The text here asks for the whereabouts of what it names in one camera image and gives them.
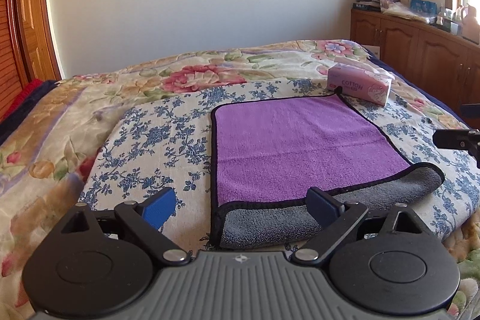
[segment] gray towel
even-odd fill
[[[383,180],[333,189],[328,194],[340,202],[354,199],[372,210],[389,210],[397,202],[419,201],[444,180],[442,170],[436,165],[417,163]],[[284,208],[229,211],[220,247],[237,250],[312,238],[322,228],[308,213],[305,200],[296,201],[299,205]]]

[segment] wooden cabinet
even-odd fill
[[[379,45],[380,18],[352,13],[350,39],[363,45]]]
[[[419,30],[409,25],[383,19],[380,23],[380,55],[400,75],[414,77]]]
[[[412,82],[458,111],[467,47],[421,31]]]
[[[466,63],[459,106],[465,103],[480,103],[480,52],[469,50]],[[480,128],[480,119],[465,120],[472,128]]]
[[[421,22],[352,10],[350,39],[380,45],[380,59],[460,115],[480,103],[480,46]],[[480,128],[480,119],[465,121]]]

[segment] blue floral sheet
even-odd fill
[[[193,255],[208,249],[210,112],[225,103],[327,94],[325,86],[326,78],[282,78],[219,86],[133,107],[98,154],[80,200],[97,210],[112,209],[126,199],[141,202],[165,186],[173,187],[177,209],[162,232]],[[459,227],[479,202],[480,175],[474,159],[464,151],[436,149],[432,135],[441,123],[394,91],[385,108],[347,99],[413,163],[432,162],[443,170],[444,184],[413,209],[441,239]],[[295,250],[295,245],[286,243],[284,248]]]

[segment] cabinet handle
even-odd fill
[[[458,75],[457,75],[457,82],[460,81],[460,75],[462,73],[462,68],[463,68],[463,63],[460,63],[460,69],[458,70]]]
[[[464,84],[466,83],[466,81],[467,81],[467,79],[468,79],[468,77],[469,77],[470,69],[471,69],[470,67],[468,67],[468,68],[466,69],[467,72],[466,72],[466,74],[465,74],[465,77],[463,78],[463,83],[464,83]],[[463,98],[463,96],[462,96],[462,94],[460,93],[460,94],[458,95],[458,107],[462,106],[462,104],[463,104],[463,99],[462,99],[462,98]]]

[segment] ribbed gray surface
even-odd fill
[[[34,319],[54,318],[38,314]],[[343,301],[321,271],[295,266],[282,252],[199,252],[188,266],[162,271],[141,299],[103,319],[380,320],[392,317],[369,314]],[[450,320],[450,317],[445,311],[439,311],[411,319]]]

